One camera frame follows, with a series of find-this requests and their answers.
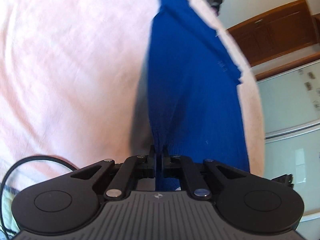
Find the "blue knitted garment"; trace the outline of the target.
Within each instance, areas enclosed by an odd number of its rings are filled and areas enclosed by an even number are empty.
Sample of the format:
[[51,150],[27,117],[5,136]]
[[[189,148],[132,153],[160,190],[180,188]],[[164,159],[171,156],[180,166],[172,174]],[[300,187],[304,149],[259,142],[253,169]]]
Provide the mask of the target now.
[[212,158],[249,171],[237,86],[240,70],[187,0],[160,0],[148,57],[155,151]]

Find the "white wardrobe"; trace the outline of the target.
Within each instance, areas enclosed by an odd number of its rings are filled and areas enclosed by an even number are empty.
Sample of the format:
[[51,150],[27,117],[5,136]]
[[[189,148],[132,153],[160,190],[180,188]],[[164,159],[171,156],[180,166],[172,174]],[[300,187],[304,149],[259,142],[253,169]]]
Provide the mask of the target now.
[[319,61],[258,82],[268,179],[292,174],[302,221],[319,219]]

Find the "pink floral bed cover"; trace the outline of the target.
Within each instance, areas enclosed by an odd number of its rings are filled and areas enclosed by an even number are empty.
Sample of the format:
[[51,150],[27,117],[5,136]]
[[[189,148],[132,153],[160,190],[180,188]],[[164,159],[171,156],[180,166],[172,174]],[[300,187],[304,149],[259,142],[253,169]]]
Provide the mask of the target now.
[[159,0],[1,0],[1,205],[63,174],[50,155],[83,167],[123,161],[152,142],[146,57]]

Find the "brown wooden cabinet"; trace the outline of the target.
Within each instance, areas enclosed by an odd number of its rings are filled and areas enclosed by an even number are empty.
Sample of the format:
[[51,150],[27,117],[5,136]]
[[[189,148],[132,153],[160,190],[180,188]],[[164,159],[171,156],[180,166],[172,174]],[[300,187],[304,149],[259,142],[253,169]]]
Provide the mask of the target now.
[[251,67],[319,45],[319,14],[290,2],[228,28]]

